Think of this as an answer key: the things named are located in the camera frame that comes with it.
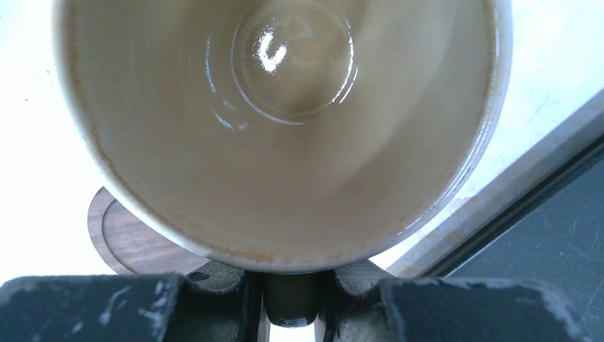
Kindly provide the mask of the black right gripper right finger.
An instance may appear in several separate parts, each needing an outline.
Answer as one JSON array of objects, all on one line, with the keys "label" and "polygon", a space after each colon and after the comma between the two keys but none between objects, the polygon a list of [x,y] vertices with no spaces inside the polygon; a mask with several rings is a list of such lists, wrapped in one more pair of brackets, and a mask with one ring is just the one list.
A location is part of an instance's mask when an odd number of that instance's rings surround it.
[{"label": "black right gripper right finger", "polygon": [[317,341],[590,341],[550,284],[498,278],[404,279],[370,261],[324,272]]}]

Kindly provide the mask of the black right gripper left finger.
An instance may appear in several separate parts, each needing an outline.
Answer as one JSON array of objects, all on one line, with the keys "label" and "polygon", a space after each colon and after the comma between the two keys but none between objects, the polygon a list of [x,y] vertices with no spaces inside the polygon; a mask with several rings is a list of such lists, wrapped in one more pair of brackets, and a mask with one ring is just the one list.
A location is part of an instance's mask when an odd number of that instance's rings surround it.
[{"label": "black right gripper left finger", "polygon": [[260,341],[255,275],[209,261],[189,274],[23,276],[1,286],[3,341]]}]

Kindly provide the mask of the beige ceramic mug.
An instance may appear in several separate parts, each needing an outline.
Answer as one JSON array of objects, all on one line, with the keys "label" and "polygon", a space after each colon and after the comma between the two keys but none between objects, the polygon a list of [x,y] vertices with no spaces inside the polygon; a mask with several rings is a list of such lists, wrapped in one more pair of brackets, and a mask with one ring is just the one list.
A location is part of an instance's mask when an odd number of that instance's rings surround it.
[{"label": "beige ceramic mug", "polygon": [[469,179],[509,83],[510,1],[53,1],[66,106],[110,193],[263,276],[311,324],[318,275],[383,252]]}]

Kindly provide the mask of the dark walnut wood coaster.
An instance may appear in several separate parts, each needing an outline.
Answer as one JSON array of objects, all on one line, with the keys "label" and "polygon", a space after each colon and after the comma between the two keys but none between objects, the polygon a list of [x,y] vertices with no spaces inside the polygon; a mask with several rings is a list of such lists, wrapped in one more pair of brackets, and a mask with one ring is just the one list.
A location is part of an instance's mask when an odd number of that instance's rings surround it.
[{"label": "dark walnut wood coaster", "polygon": [[88,233],[97,253],[117,274],[188,274],[208,262],[148,227],[104,187],[90,203]]}]

